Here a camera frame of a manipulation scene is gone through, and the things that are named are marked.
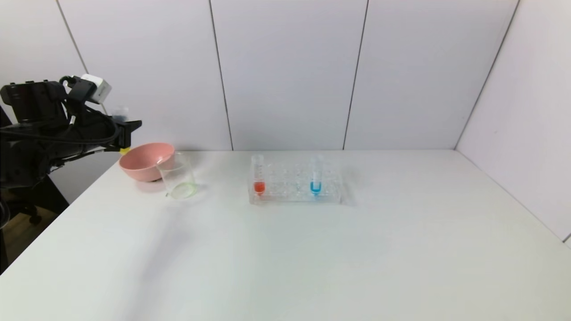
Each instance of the glass beaker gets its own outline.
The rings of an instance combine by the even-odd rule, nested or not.
[[[196,183],[187,154],[177,151],[169,158],[160,160],[156,168],[160,171],[170,197],[183,199],[196,193]]]

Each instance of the wooden floor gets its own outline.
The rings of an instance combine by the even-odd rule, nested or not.
[[[41,207],[38,207],[38,215],[42,217],[42,221],[36,226],[28,221],[30,218],[28,215],[20,213],[2,229],[6,242],[8,263],[16,260],[57,217],[57,214]]]

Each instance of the white table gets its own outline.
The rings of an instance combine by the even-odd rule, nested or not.
[[[0,276],[0,320],[571,320],[571,250],[461,154],[324,152],[344,204],[281,206],[249,204],[251,154],[192,153],[182,202],[114,165]]]

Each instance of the test tube rack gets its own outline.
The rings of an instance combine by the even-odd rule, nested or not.
[[[323,160],[321,190],[318,193],[311,190],[314,170],[310,159],[264,163],[264,190],[260,193],[257,192],[260,182],[254,188],[256,181],[252,164],[248,180],[250,203],[340,203],[342,183],[336,166]]]

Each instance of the white wall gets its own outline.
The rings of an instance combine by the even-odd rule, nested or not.
[[[212,0],[234,149],[342,149],[366,0]]]
[[[113,86],[108,111],[143,121],[134,146],[231,149],[208,0],[59,2],[88,71]]]
[[[517,0],[370,0],[345,149],[453,149]]]
[[[84,73],[55,1],[0,2],[0,86]],[[11,107],[0,105],[16,122]],[[50,177],[72,202],[117,159],[117,153],[100,153],[67,164]]]
[[[571,1],[521,1],[458,150],[571,233]]]

